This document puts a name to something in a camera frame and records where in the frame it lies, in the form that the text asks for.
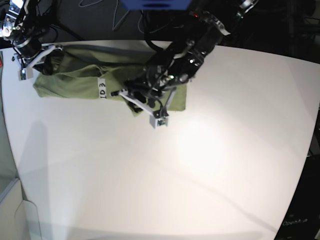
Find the blue object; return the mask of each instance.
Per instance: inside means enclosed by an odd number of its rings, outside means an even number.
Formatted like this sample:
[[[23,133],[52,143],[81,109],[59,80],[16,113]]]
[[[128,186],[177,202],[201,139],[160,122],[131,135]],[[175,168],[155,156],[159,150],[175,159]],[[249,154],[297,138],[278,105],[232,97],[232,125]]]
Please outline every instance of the blue object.
[[[186,10],[191,0],[121,0],[128,10]]]

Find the white label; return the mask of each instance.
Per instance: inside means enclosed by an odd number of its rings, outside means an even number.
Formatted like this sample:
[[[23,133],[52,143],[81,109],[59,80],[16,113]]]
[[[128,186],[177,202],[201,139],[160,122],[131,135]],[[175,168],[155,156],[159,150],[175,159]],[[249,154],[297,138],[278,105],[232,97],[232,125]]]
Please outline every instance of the white label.
[[[99,97],[101,99],[107,99],[106,80],[104,78],[98,78]]]

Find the olive green towel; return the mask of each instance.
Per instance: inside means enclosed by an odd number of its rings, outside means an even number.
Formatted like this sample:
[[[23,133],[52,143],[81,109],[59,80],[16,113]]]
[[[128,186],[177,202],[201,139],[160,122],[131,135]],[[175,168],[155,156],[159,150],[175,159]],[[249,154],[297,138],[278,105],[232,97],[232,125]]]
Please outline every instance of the olive green towel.
[[[100,99],[101,88],[98,81],[105,82],[106,98],[124,101],[121,96],[110,96],[119,91],[124,81],[142,72],[143,64],[150,53],[115,54],[110,52],[67,48],[62,55],[51,56],[52,75],[39,74],[33,87],[40,97],[60,97],[76,99]],[[177,88],[169,111],[183,111],[186,108],[187,87]],[[168,95],[161,99],[164,104]]]

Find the white table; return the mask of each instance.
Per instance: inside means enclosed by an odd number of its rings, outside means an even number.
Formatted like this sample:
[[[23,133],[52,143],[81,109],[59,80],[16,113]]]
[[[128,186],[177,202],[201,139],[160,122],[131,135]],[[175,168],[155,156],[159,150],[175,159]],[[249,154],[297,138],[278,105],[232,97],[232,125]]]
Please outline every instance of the white table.
[[[154,130],[122,102],[39,98],[3,55],[8,135],[43,239],[274,239],[310,146],[320,65],[218,46],[186,111]]]

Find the white tabletop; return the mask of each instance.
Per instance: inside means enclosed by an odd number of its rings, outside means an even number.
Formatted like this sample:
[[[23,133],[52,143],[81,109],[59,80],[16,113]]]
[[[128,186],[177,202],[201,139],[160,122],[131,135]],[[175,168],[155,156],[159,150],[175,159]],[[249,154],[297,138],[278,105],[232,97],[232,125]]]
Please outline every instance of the white tabletop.
[[[320,65],[217,46],[186,110],[154,130],[123,102],[40,98],[3,55],[8,135],[43,239],[274,239],[310,146]]]

